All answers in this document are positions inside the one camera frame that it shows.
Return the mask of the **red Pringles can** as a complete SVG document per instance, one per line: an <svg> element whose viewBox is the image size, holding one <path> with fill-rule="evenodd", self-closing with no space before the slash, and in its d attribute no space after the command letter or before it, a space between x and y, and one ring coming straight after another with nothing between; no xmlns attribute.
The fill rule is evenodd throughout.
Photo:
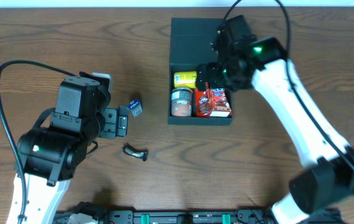
<svg viewBox="0 0 354 224"><path fill-rule="evenodd" d="M177 117L190 117L192 115L192 90L186 87L172 90L170 113Z"/></svg>

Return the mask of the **red Hello Panda box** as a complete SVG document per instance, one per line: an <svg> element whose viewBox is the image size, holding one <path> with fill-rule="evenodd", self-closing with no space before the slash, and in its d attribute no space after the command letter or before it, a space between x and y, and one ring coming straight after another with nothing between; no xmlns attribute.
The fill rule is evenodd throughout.
<svg viewBox="0 0 354 224"><path fill-rule="evenodd" d="M224 88L210 89L210 117L227 118L232 115Z"/></svg>

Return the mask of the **black gift box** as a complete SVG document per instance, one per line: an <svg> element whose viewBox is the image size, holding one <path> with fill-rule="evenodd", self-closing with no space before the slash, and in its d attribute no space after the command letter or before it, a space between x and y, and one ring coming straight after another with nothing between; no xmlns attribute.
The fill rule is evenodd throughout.
<svg viewBox="0 0 354 224"><path fill-rule="evenodd" d="M228 126L229 118L198 118L196 106L192 103L192 116L177 117L171 115L171 91L174 89L174 73L196 71L203 63L216 62L217 54L210 45L217 35L221 19L180 18L171 19L170 59L169 59L169 112L167 124L193 126Z"/></svg>

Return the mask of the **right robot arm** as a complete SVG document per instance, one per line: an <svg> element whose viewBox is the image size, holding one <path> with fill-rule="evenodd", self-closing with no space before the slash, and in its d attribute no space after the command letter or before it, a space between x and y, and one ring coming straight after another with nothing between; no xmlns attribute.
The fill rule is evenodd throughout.
<svg viewBox="0 0 354 224"><path fill-rule="evenodd" d="M273 223L300 223L354 195L354 147L319 110L275 37L258 40L243 16L224 18L212 43L217 61L200 65L199 90L257 91L290 136L304 170L270 209Z"/></svg>

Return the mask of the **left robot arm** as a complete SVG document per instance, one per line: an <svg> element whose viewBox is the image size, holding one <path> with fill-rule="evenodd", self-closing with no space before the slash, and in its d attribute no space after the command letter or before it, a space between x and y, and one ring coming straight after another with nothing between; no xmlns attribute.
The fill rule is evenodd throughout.
<svg viewBox="0 0 354 224"><path fill-rule="evenodd" d="M51 223L88 146L96 138L127 135L128 107L108 106L112 83L104 73L65 78L56 107L20 137L17 151L27 187L23 223Z"/></svg>

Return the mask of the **red Hacks candy bag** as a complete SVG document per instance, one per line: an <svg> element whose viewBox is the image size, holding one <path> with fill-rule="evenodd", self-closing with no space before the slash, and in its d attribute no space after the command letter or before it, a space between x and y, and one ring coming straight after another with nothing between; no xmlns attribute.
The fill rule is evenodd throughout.
<svg viewBox="0 0 354 224"><path fill-rule="evenodd" d="M210 116L210 89L205 85L205 91L195 89L196 117L207 118Z"/></svg>

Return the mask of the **yellow round container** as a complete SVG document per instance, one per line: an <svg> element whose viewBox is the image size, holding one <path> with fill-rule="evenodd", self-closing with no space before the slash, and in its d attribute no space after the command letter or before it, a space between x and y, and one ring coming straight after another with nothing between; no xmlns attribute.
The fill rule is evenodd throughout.
<svg viewBox="0 0 354 224"><path fill-rule="evenodd" d="M174 87L175 88L196 88L196 71L189 72L175 72L174 73Z"/></svg>

